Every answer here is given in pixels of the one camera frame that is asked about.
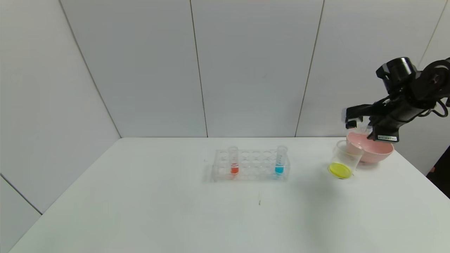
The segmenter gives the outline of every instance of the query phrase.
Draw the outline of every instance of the test tube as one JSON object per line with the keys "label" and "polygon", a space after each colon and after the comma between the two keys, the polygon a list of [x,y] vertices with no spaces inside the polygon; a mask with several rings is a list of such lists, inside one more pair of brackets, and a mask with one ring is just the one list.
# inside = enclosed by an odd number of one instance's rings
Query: test tube
{"label": "test tube", "polygon": [[231,174],[239,173],[239,165],[238,165],[238,147],[232,146],[228,148],[228,160],[231,167]]}
{"label": "test tube", "polygon": [[288,148],[285,146],[278,146],[277,148],[277,158],[275,164],[275,173],[283,174],[284,166],[286,166],[286,155],[288,152]]}

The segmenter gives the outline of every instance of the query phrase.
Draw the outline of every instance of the white wall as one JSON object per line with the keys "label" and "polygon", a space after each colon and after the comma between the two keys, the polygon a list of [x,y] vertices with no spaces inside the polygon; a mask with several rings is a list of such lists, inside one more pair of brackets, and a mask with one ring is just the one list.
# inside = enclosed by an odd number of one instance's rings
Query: white wall
{"label": "white wall", "polygon": [[0,252],[7,253],[41,215],[0,179]]}
{"label": "white wall", "polygon": [[188,0],[62,0],[122,137],[206,137]]}
{"label": "white wall", "polygon": [[209,137],[294,137],[322,0],[192,0]]}
{"label": "white wall", "polygon": [[419,63],[445,2],[325,1],[297,136],[344,136],[342,109],[387,95],[375,75],[383,63]]}
{"label": "white wall", "polygon": [[[450,4],[447,3],[418,69],[422,70],[434,61],[450,57],[449,27]],[[439,105],[436,110],[442,111]],[[450,145],[449,129],[450,117],[441,118],[432,113],[427,117],[414,119],[401,127],[401,142],[395,148],[426,175]]]}
{"label": "white wall", "polygon": [[1,170],[43,212],[119,135],[59,2],[2,0],[0,16]]}

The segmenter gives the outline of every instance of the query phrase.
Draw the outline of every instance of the plastic cup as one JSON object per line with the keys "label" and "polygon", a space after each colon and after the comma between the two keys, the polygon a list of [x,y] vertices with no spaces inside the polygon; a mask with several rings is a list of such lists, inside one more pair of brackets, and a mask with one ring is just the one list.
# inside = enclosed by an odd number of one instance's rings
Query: plastic cup
{"label": "plastic cup", "polygon": [[340,140],[334,147],[328,171],[340,179],[350,178],[363,154],[364,150],[348,143],[346,140]]}

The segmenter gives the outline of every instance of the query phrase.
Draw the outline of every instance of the blue liquid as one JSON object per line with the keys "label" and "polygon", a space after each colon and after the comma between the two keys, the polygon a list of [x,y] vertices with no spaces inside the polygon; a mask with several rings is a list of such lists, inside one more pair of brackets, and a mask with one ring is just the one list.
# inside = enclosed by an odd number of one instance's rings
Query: blue liquid
{"label": "blue liquid", "polygon": [[275,173],[282,174],[284,172],[284,165],[277,163],[275,165]]}

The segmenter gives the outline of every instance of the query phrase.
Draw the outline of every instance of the white tabletop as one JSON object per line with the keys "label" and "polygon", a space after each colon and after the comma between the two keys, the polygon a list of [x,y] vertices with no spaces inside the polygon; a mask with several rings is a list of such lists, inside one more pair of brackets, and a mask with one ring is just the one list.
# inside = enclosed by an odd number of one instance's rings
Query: white tabletop
{"label": "white tabletop", "polygon": [[[332,177],[340,139],[120,139],[11,253],[448,252],[448,198],[397,152]],[[231,145],[287,146],[287,182],[211,182]]]}

